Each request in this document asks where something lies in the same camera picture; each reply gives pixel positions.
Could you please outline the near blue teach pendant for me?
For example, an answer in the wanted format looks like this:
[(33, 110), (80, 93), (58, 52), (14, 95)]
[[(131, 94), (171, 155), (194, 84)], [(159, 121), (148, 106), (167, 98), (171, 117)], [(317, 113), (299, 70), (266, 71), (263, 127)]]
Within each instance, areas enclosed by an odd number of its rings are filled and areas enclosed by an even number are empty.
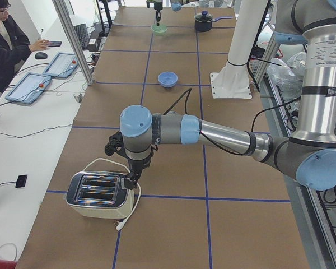
[(29, 72), (20, 79), (5, 99), (12, 103), (32, 104), (50, 85), (51, 80), (48, 75)]

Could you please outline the cream chrome toaster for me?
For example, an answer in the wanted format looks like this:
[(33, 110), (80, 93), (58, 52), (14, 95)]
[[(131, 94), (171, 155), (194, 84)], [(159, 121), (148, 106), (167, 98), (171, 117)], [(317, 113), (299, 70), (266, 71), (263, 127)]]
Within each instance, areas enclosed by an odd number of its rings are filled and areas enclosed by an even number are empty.
[(134, 191), (125, 187), (124, 177), (112, 171), (80, 171), (71, 179), (66, 202), (85, 217), (124, 219), (134, 205)]

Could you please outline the blue bowl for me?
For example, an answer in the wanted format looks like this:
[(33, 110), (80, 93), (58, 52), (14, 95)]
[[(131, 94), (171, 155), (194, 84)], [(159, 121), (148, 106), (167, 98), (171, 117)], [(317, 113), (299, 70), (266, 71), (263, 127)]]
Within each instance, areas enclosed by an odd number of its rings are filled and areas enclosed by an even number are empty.
[(162, 87), (171, 88), (176, 85), (178, 76), (174, 72), (162, 72), (158, 75), (158, 82)]

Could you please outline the black smartphone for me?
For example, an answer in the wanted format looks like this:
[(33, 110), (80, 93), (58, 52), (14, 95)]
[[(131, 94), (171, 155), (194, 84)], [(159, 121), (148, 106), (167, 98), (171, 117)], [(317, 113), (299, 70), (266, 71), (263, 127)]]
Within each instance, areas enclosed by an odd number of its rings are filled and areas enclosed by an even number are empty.
[(50, 41), (48, 47), (60, 47), (62, 45), (61, 41)]

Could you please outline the person in black jacket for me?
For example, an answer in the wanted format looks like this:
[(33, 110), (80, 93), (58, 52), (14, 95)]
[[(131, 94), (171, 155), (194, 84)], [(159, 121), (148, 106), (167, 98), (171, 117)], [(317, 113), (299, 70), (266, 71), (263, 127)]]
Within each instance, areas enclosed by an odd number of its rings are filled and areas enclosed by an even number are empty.
[(26, 61), (32, 52), (45, 50), (49, 45), (46, 39), (31, 43), (9, 14), (9, 7), (9, 1), (0, 1), (0, 93), (9, 86), (20, 62)]

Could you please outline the blue teach pendant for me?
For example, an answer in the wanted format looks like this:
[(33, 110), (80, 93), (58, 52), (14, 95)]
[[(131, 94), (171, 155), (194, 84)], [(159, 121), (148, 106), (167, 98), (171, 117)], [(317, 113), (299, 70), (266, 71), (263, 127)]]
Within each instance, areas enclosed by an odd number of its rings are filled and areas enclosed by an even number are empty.
[(5, 99), (12, 103), (32, 104), (50, 85), (51, 80), (48, 75), (29, 72), (20, 79)]
[(57, 53), (43, 74), (52, 78), (68, 78), (77, 67), (78, 62), (74, 54)]

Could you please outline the clear plastic bag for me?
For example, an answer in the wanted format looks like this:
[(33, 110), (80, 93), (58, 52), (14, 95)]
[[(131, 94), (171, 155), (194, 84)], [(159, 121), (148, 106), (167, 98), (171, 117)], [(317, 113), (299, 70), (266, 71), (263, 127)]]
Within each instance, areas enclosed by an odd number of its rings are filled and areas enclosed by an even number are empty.
[(306, 53), (299, 52), (287, 60), (273, 58), (266, 73), (272, 82), (281, 90), (286, 98), (297, 98), (301, 95), (305, 74)]

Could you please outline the aluminium frame post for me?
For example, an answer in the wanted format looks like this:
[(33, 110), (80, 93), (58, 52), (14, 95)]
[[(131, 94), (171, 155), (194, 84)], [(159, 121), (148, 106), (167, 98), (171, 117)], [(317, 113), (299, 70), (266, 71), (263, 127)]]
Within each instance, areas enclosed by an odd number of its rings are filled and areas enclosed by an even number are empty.
[(91, 86), (94, 82), (94, 79), (87, 64), (86, 57), (84, 56), (82, 47), (80, 45), (74, 27), (72, 25), (68, 8), (66, 7), (64, 0), (52, 0), (52, 2), (55, 7), (56, 13), (60, 19), (60, 22), (62, 24), (63, 30), (66, 34), (66, 37), (78, 59), (78, 63), (80, 65), (83, 76), (86, 80), (86, 83), (88, 86)]

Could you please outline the black computer mouse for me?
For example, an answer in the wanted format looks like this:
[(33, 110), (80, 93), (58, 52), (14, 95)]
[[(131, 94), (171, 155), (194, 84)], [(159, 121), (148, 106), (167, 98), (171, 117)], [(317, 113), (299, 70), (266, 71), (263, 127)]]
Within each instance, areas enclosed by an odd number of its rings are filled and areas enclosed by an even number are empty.
[(44, 52), (37, 52), (35, 54), (35, 59), (47, 59), (48, 55)]

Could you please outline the green bowl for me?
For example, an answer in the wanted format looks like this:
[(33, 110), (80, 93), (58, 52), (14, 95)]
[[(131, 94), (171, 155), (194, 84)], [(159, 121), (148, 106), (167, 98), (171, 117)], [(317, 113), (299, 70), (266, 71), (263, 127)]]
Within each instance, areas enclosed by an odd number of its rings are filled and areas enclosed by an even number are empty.
[(160, 25), (153, 24), (151, 26), (151, 30), (155, 36), (163, 36), (167, 32), (167, 26), (163, 24)]

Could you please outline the far blue teach pendant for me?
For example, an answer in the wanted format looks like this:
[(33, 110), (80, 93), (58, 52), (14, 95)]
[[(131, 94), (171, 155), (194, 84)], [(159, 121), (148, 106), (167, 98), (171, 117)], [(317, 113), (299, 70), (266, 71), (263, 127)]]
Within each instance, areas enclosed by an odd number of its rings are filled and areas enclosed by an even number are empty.
[(52, 78), (68, 78), (77, 67), (78, 62), (74, 54), (57, 53), (43, 74)]

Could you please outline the small black box device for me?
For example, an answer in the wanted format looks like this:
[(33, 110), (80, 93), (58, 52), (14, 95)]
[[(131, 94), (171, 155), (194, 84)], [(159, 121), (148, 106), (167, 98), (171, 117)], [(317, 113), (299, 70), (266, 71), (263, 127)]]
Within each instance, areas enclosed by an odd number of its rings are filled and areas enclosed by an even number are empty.
[(16, 180), (15, 188), (23, 188), (26, 185), (27, 174), (19, 175)]

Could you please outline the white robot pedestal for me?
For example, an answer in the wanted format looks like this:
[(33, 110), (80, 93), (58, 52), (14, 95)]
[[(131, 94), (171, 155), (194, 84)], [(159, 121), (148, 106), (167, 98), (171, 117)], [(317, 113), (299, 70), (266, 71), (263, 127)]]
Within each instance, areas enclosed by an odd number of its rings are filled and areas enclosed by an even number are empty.
[(247, 64), (268, 6), (268, 0), (241, 1), (226, 65), (210, 74), (214, 99), (252, 98)]

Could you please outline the dark blue saucepan with lid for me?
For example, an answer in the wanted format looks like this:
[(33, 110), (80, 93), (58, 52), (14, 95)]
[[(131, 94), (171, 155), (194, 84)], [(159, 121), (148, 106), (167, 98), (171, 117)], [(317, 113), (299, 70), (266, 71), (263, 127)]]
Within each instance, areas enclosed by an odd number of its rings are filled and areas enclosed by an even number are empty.
[(210, 31), (214, 22), (228, 19), (233, 19), (233, 17), (232, 16), (213, 17), (208, 11), (204, 10), (200, 13), (197, 13), (194, 16), (195, 20), (194, 27), (196, 31), (206, 32)]

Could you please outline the black keyboard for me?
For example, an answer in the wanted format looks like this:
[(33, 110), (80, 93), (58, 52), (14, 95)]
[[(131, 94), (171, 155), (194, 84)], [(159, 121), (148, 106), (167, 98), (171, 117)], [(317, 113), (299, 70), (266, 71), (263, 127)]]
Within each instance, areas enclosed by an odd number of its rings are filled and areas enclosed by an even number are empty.
[(86, 50), (88, 46), (88, 33), (86, 24), (78, 24), (75, 25), (73, 28), (75, 30), (81, 48), (83, 50)]

